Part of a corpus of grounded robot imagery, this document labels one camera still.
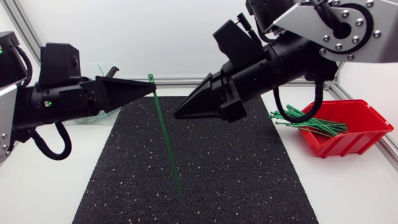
black cable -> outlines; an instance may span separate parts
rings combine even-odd
[[[55,126],[57,127],[58,133],[60,133],[63,142],[65,143],[65,148],[61,154],[56,154],[51,149],[47,146],[45,141],[42,139],[42,137],[37,133],[36,130],[30,130],[29,134],[32,137],[32,139],[35,141],[36,146],[40,149],[40,151],[43,152],[48,158],[60,161],[63,159],[66,159],[71,151],[72,151],[72,143],[69,138],[69,134],[65,127],[63,126],[62,122],[56,122]]]
[[[19,55],[22,57],[22,59],[24,59],[24,62],[26,64],[26,69],[27,69],[26,80],[21,85],[21,87],[27,87],[28,84],[30,83],[30,81],[32,80],[32,74],[33,74],[32,64],[29,60],[29,57],[26,55],[26,53],[20,47],[17,46],[16,49],[17,49]]]
[[[327,0],[310,0],[322,21],[333,30],[340,30],[341,23],[336,14],[331,10]]]
[[[270,42],[272,42],[273,39],[268,38],[268,37],[261,31],[260,25],[259,25],[259,23],[257,22],[257,20],[256,20],[256,25],[257,25],[257,31],[258,31],[258,33],[259,33],[259,36],[260,36],[261,40],[264,41],[265,43],[270,43]]]
[[[294,118],[291,117],[289,115],[286,114],[285,109],[282,106],[282,103],[280,102],[280,97],[279,97],[279,89],[275,88],[274,89],[274,97],[275,97],[275,102],[276,102],[276,106],[280,112],[280,114],[285,118],[285,120],[291,122],[291,123],[304,123],[306,121],[308,121],[309,119],[313,118],[316,113],[318,112],[319,108],[322,105],[322,101],[323,101],[323,83],[325,81],[315,81],[315,101],[314,104],[311,108],[311,110],[298,118]]]

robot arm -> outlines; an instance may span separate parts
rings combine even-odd
[[[14,141],[30,138],[47,157],[65,159],[72,144],[62,121],[108,113],[156,89],[153,83],[113,78],[116,67],[96,80],[82,77],[79,51],[69,44],[42,47],[39,81],[27,86],[32,66],[18,45],[13,32],[0,32],[0,163],[11,154]],[[65,143],[61,154],[52,152],[35,130],[52,123]]]
[[[246,116],[243,103],[274,91],[278,110],[293,123],[315,115],[322,103],[323,82],[332,80],[335,62],[398,62],[398,3],[385,0],[247,0],[262,46],[251,26],[238,16],[249,35],[228,21],[213,36],[229,62],[204,81],[177,108],[177,119]],[[265,35],[273,32],[276,40]],[[284,113],[278,86],[305,76],[315,82],[315,103],[301,118]]]

red plastic bin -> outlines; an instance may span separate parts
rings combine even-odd
[[[308,112],[313,103],[303,112]],[[316,156],[362,155],[388,132],[394,130],[375,109],[363,100],[324,101],[316,118],[346,123],[349,133],[328,138],[311,131],[300,130],[307,144]]]

screw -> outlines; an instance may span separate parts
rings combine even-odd
[[[323,41],[328,42],[330,40],[330,37],[328,35],[325,35],[323,37]]]
[[[374,31],[374,33],[373,33],[374,38],[379,38],[380,36],[381,36],[381,31],[379,31],[379,30]]]
[[[343,16],[343,18],[348,18],[348,16],[349,16],[349,10],[344,10],[344,11],[343,11],[343,14],[342,14],[341,16]]]
[[[373,7],[373,5],[374,5],[373,0],[368,0],[366,3],[366,7]]]
[[[341,3],[340,0],[334,0],[334,1],[333,1],[333,5],[334,5],[334,6],[339,6],[340,3]]]
[[[356,24],[356,26],[361,27],[361,26],[363,25],[363,19],[358,19],[358,20],[355,22],[355,24]]]
[[[347,56],[347,59],[348,59],[348,60],[354,60],[354,58],[355,58],[355,55],[353,55],[353,54],[349,54],[349,55]]]
[[[321,55],[325,55],[325,54],[326,54],[326,49],[321,48],[321,49],[319,50],[319,53],[320,53]]]
[[[353,43],[357,44],[359,42],[359,37],[358,36],[354,36],[353,37]]]
[[[343,48],[343,45],[341,43],[336,44],[336,50],[341,50]]]

speckled mat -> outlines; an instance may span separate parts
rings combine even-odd
[[[160,97],[180,174],[177,195],[154,99],[125,106],[74,223],[318,223],[260,98],[248,117],[175,120]]]

